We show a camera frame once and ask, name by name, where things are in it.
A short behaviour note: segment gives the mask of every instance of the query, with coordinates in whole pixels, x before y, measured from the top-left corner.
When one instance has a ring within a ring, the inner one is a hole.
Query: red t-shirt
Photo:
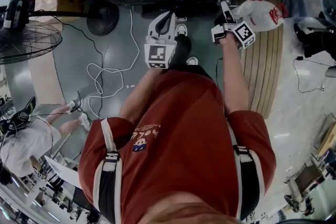
[[[238,145],[258,154],[268,189],[276,159],[264,119],[251,111],[236,111],[226,119],[223,107],[222,93],[212,80],[169,71],[160,76],[137,126],[120,118],[108,119],[123,161],[122,223],[137,223],[155,202],[177,191],[194,194],[214,209],[235,216],[238,181],[227,122]],[[97,120],[78,170],[91,203],[94,173],[106,152]]]

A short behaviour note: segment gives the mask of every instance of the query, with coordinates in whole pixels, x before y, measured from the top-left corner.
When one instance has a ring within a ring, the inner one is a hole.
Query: white shirt
[[[0,152],[2,163],[16,176],[27,176],[34,172],[30,157],[39,159],[60,137],[59,131],[46,120],[34,117],[28,127],[5,140]]]

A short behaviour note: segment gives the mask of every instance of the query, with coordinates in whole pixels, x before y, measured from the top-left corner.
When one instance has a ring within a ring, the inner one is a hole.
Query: backpack strap
[[[236,218],[244,220],[255,210],[264,197],[265,185],[258,155],[244,146],[238,146],[234,132],[228,124],[233,144],[237,178],[238,178],[238,208]]]
[[[122,160],[113,141],[107,119],[101,121],[107,154],[95,172],[93,182],[93,205],[112,224],[121,224],[121,176]]]

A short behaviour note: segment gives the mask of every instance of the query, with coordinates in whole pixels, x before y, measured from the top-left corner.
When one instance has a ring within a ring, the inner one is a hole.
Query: white cable
[[[115,96],[120,90],[122,90],[122,88],[124,88],[124,78],[123,78],[123,76],[122,76],[122,72],[130,70],[130,69],[133,67],[135,61],[137,60],[137,58],[138,58],[138,56],[139,56],[139,54],[140,54],[139,45],[138,45],[138,43],[135,41],[135,38],[133,37],[133,33],[132,33],[132,29],[133,29],[133,16],[132,16],[132,10],[130,10],[130,14],[131,14],[131,37],[132,37],[132,39],[133,39],[135,45],[136,45],[137,48],[138,48],[138,54],[136,55],[136,57],[135,57],[135,59],[134,59],[132,65],[131,65],[131,67],[130,67],[130,68],[127,68],[127,69],[122,69],[122,70],[120,70],[120,69],[117,69],[117,68],[102,68],[101,66],[99,66],[99,65],[97,65],[97,64],[95,64],[95,63],[90,63],[90,64],[87,66],[87,72],[88,72],[90,78],[94,80],[94,82],[95,82],[95,86],[96,86],[96,89],[97,89],[97,92],[98,92],[99,94],[103,94],[103,88],[102,88],[101,84],[99,83],[99,81],[97,81],[97,78],[99,77],[99,75],[100,75],[103,71],[106,71],[106,72],[108,72],[108,73],[117,73],[117,72],[119,72],[119,73],[120,73],[120,76],[121,76],[122,86],[121,86],[121,87],[120,87],[114,94],[112,94],[112,95],[108,95],[108,96],[92,95],[92,96],[89,97],[89,100],[88,100],[89,108],[90,108],[91,112],[92,112],[97,118],[99,118],[99,119],[101,119],[101,117],[98,116],[97,114],[95,114],[94,111],[93,111],[92,108],[91,108],[91,103],[90,103],[91,98],[109,98],[109,97],[113,97],[113,96]],[[98,68],[100,69],[100,72],[97,74],[97,76],[96,76],[95,78],[90,74],[90,71],[89,71],[89,67],[90,67],[90,66],[95,66],[95,67],[98,67]]]

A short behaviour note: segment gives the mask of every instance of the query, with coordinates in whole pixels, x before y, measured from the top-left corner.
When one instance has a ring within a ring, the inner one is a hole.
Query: fan base
[[[119,9],[109,1],[95,2],[91,5],[89,14],[100,14],[101,18],[87,18],[87,25],[91,33],[96,36],[105,36],[117,25]]]

